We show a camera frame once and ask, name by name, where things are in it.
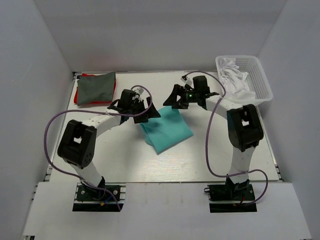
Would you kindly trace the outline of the teal polo shirt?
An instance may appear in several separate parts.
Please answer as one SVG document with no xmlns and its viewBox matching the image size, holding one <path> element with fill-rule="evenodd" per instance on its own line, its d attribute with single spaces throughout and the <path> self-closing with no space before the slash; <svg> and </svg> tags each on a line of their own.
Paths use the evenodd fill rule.
<svg viewBox="0 0 320 240">
<path fill-rule="evenodd" d="M 150 118 L 148 122 L 140 124 L 145 142 L 158 155 L 194 135 L 178 109 L 165 106 L 159 113 L 160 118 Z"/>
</svg>

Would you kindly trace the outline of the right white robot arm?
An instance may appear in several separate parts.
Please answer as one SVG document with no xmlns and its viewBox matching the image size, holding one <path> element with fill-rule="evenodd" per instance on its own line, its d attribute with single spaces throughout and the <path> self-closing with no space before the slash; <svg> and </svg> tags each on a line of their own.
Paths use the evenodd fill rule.
<svg viewBox="0 0 320 240">
<path fill-rule="evenodd" d="M 223 95 L 212 92 L 204 75 L 193 77 L 193 85 L 183 76 L 184 85 L 175 84 L 164 106 L 187 110 L 195 103 L 211 112 L 205 136 L 205 158 L 209 167 L 209 132 L 214 114 L 227 122 L 228 139 L 233 146 L 231 166 L 224 177 L 231 181 L 225 188 L 226 195 L 236 200 L 244 193 L 242 184 L 249 182 L 252 155 L 264 137 L 263 128 L 253 104 L 241 105 L 225 99 Z"/>
</svg>

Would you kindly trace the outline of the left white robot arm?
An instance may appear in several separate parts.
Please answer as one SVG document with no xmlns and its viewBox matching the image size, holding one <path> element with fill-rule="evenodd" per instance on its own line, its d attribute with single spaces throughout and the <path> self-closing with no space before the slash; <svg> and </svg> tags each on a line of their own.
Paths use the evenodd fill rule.
<svg viewBox="0 0 320 240">
<path fill-rule="evenodd" d="M 70 120 L 64 130 L 57 154 L 76 171 L 81 182 L 89 187 L 88 193 L 99 200 L 105 196 L 105 179 L 93 163 L 96 139 L 106 131 L 133 118 L 135 124 L 160 118 L 150 91 L 135 85 L 124 89 L 119 99 L 113 101 L 102 113 L 84 120 Z"/>
</svg>

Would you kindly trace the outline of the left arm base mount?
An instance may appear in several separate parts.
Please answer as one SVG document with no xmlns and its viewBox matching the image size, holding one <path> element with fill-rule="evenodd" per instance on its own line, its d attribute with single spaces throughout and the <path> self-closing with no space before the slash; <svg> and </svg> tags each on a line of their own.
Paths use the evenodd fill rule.
<svg viewBox="0 0 320 240">
<path fill-rule="evenodd" d="M 78 183 L 75 190 L 72 211 L 93 213 L 120 212 L 125 203 L 126 185 L 122 183 L 111 183 L 105 184 L 104 187 L 114 195 L 120 209 L 109 192 L 90 189 L 88 186 Z"/>
</svg>

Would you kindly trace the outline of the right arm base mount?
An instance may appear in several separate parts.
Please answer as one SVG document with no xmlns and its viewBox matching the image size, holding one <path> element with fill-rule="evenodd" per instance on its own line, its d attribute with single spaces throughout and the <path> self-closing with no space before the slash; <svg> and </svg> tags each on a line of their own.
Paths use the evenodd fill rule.
<svg viewBox="0 0 320 240">
<path fill-rule="evenodd" d="M 249 180 L 234 184 L 227 178 L 224 184 L 209 184 L 203 189 L 208 194 L 211 213 L 255 213 L 257 205 Z"/>
</svg>

